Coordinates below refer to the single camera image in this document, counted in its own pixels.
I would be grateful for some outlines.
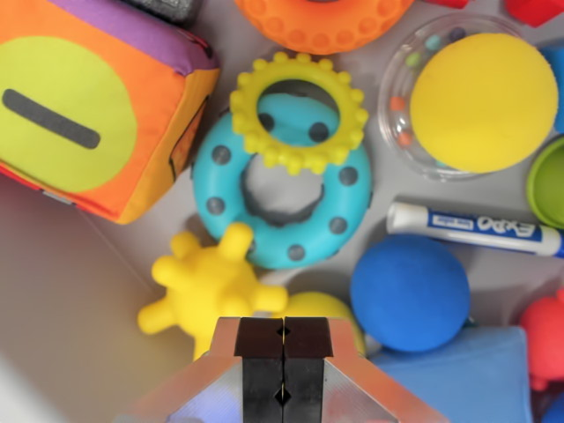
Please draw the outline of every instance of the yellow teether ring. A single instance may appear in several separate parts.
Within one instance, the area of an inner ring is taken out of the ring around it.
[[[195,360],[210,348],[220,317],[284,309],[286,289],[261,285],[245,260],[252,241],[253,231],[242,223],[231,224],[219,245],[207,249],[193,234],[176,235],[171,241],[174,255],[161,257],[152,267],[154,279],[167,294],[141,309],[139,328],[153,334],[180,326],[195,340]]]
[[[558,88],[545,58],[503,33],[450,44],[429,61],[412,93],[413,130],[435,159],[487,173],[531,155],[549,134]]]
[[[366,353],[364,336],[354,320],[353,312],[344,302],[327,293],[296,293],[290,297],[284,310],[273,313],[271,317],[333,317],[348,320],[352,325],[356,349],[361,355]]]
[[[368,112],[361,107],[364,93],[351,88],[351,75],[336,73],[333,62],[322,59],[319,63],[311,56],[299,53],[294,59],[278,52],[272,62],[257,59],[252,73],[243,72],[237,78],[237,91],[231,93],[233,130],[243,135],[245,151],[264,156],[268,167],[286,166],[289,174],[310,169],[322,174],[328,164],[342,165],[349,151],[359,148],[364,137]],[[256,105],[263,93],[277,82],[301,80],[322,88],[337,104],[340,124],[328,140],[313,147],[297,147],[272,137],[260,123]]]

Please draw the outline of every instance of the dark dot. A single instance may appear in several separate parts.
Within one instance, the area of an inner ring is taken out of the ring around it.
[[[258,116],[258,120],[261,121],[263,128],[265,128],[267,132],[274,129],[274,119],[268,113],[261,113]]]
[[[290,260],[294,262],[299,262],[305,256],[306,256],[306,250],[303,249],[301,245],[298,244],[292,245],[292,247],[288,249],[288,257],[290,257]]]
[[[461,28],[460,26],[457,26],[456,28],[453,28],[452,31],[450,31],[449,40],[450,42],[457,42],[462,40],[465,36],[466,30],[464,28]]]
[[[218,145],[211,152],[211,158],[218,165],[226,165],[231,160],[231,150],[223,145]]]
[[[311,128],[309,128],[309,137],[312,139],[312,141],[322,143],[327,138],[329,138],[329,128],[327,128],[327,125],[325,123],[314,123],[313,125],[311,125]]]
[[[338,173],[338,179],[348,187],[359,180],[359,172],[354,167],[345,167]]]
[[[215,215],[223,213],[223,211],[226,209],[225,202],[218,197],[210,198],[206,203],[206,206],[208,208],[208,212]]]
[[[348,224],[346,223],[346,220],[344,220],[343,218],[333,218],[331,219],[331,222],[329,222],[329,229],[335,235],[341,235],[344,231],[346,231],[347,227]]]

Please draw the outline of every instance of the red toy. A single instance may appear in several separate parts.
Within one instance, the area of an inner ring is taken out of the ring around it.
[[[545,390],[551,381],[564,381],[564,289],[533,302],[520,324],[527,332],[531,387]]]
[[[439,4],[440,6],[454,7],[455,9],[463,9],[468,5],[470,0],[425,0],[427,3]]]
[[[508,12],[530,26],[541,26],[564,12],[564,0],[505,0]]]

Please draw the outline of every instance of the blue foam block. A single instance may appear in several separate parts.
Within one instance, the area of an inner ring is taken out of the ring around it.
[[[533,421],[520,328],[463,329],[432,352],[385,351],[372,361],[451,423]]]
[[[562,423],[564,421],[564,394],[560,394],[543,416],[543,423]]]
[[[553,68],[558,83],[559,106],[554,128],[558,132],[564,133],[564,42],[543,47],[540,52]]]
[[[463,266],[437,241],[391,235],[371,247],[352,275],[360,325],[394,350],[422,352],[449,342],[470,310]]]

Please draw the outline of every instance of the purple fabric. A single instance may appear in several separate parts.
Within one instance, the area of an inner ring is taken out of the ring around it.
[[[197,69],[219,67],[215,55],[209,58],[188,33],[127,4],[116,0],[48,1],[172,67],[183,76]]]

